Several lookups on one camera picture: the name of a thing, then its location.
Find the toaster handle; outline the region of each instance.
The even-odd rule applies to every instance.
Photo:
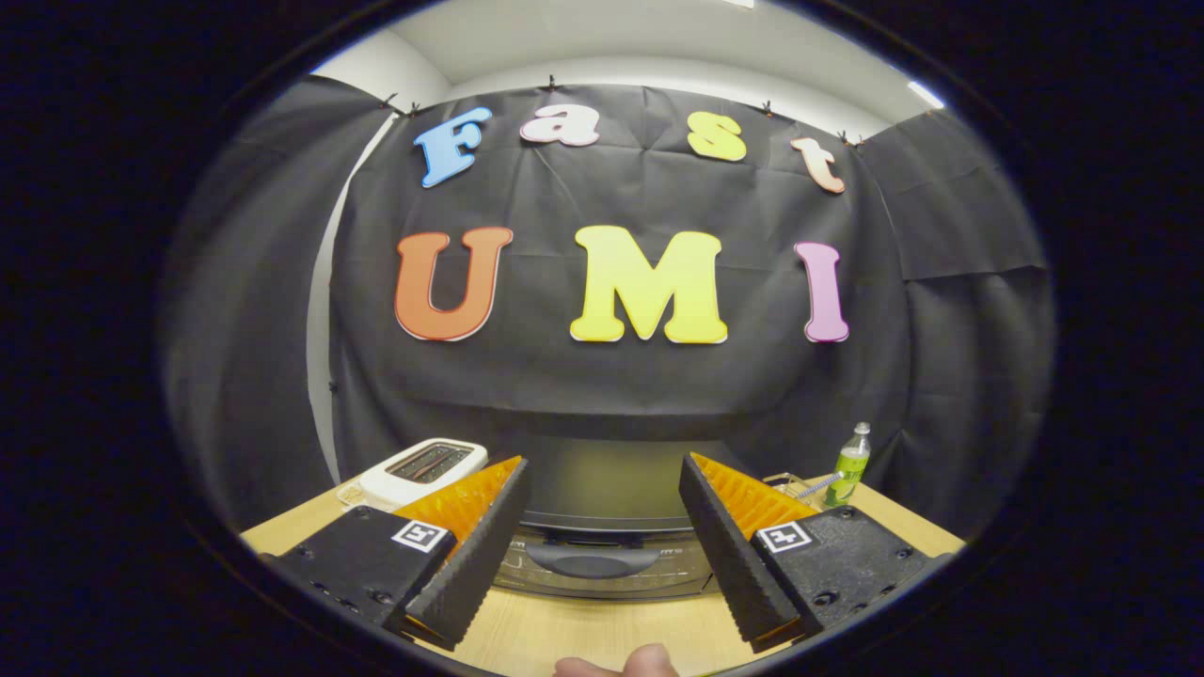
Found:
[[[603,551],[527,543],[526,554],[539,566],[571,578],[622,578],[639,573],[661,557],[660,551]]]

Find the letter m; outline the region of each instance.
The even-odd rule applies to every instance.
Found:
[[[619,295],[636,334],[651,338],[673,299],[665,335],[674,343],[722,343],[727,325],[719,319],[715,255],[722,246],[706,232],[678,232],[654,269],[636,240],[618,225],[589,225],[577,231],[588,253],[585,308],[568,331],[578,341],[618,341],[624,324],[614,317]]]

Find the black cloth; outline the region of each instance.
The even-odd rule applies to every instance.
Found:
[[[389,113],[307,77],[223,148],[182,217],[161,378],[183,453],[237,529],[334,485],[306,381],[309,285],[335,201]]]
[[[1047,406],[1049,263],[997,155],[952,116],[904,120],[861,155],[890,210],[913,345],[904,424],[866,479],[973,537],[1028,461]]]
[[[595,108],[601,140],[523,141],[519,128],[554,104]],[[474,164],[424,189],[414,137],[478,106],[492,117],[480,124]],[[733,117],[748,155],[695,154],[686,143],[695,111]],[[843,194],[809,177],[789,145],[802,136],[833,154]],[[659,329],[644,342],[630,326],[615,343],[574,341],[586,254],[573,236],[594,224],[628,229],[653,264],[677,232],[719,237],[727,341],[674,345]],[[431,298],[453,308],[468,263],[460,237],[497,225],[514,241],[502,249],[489,322],[460,342],[408,336],[393,312],[397,242],[450,236]],[[803,336],[810,304],[792,251],[799,241],[840,252],[851,331],[842,343]],[[854,424],[868,420],[879,451],[867,481],[969,535],[1005,495],[1039,420],[1052,349],[1043,270],[1019,198],[948,116],[921,116],[854,149],[804,123],[653,88],[442,104],[399,120],[352,181],[331,279],[340,469],[360,472],[431,436],[473,440],[504,458],[523,452],[509,447],[518,432],[537,431],[721,438],[756,472],[819,475]],[[616,316],[626,320],[621,304]]]
[[[586,147],[523,141],[539,107],[601,114]],[[430,189],[419,134],[484,106],[474,164]],[[695,111],[733,117],[738,163],[686,142]],[[211,494],[246,528],[329,488],[305,365],[313,263],[355,160],[386,110],[309,77],[247,124],[214,163],[182,226],[167,284],[165,387]],[[846,186],[808,175],[810,136]],[[614,343],[569,336],[582,313],[586,225],[620,225],[656,264],[673,235],[716,236],[728,338],[675,345],[630,328]],[[488,323],[419,341],[394,314],[397,242],[442,231],[431,299],[462,299],[467,230],[506,226]],[[811,343],[811,241],[840,253],[850,336]],[[731,101],[654,88],[513,90],[401,117],[350,182],[335,242],[330,361],[343,477],[417,441],[479,442],[494,458],[525,435],[721,440],[754,473],[831,471],[858,420],[873,424],[866,482],[961,536],[995,514],[1028,459],[1045,407],[1055,320],[1035,226],[992,154],[944,113],[861,147]],[[616,316],[626,322],[621,304]]]

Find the human hand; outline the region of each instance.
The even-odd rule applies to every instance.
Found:
[[[669,652],[665,644],[644,644],[631,652],[622,672],[598,667],[579,658],[562,658],[556,661],[556,673],[551,677],[679,677],[669,664]]]

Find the wooden table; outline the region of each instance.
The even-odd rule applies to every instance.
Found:
[[[342,514],[343,504],[335,498],[338,488],[247,530],[243,538],[256,553],[283,554]],[[857,487],[849,504],[929,557],[956,552],[964,544],[866,484]],[[653,642],[668,648],[683,677],[742,665],[790,646],[754,654],[740,641],[719,594],[668,601],[609,601],[545,597],[498,588],[485,595],[455,652],[421,641],[418,644],[492,672],[548,677],[555,661],[565,657],[620,670],[632,649]]]

